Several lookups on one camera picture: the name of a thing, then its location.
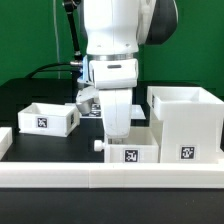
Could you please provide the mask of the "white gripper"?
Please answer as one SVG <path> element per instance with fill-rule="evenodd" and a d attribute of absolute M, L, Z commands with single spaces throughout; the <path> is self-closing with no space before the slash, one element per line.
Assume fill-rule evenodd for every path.
<path fill-rule="evenodd" d="M 132 109 L 132 89 L 99 91 L 105 135 L 126 138 L 129 135 Z"/>

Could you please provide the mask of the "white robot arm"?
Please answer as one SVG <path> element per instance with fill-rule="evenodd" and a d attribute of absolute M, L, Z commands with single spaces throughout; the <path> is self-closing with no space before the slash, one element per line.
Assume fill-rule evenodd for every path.
<path fill-rule="evenodd" d="M 166 42 L 178 24 L 175 0 L 82 0 L 87 36 L 83 78 L 99 94 L 105 135 L 129 135 L 139 47 Z"/>

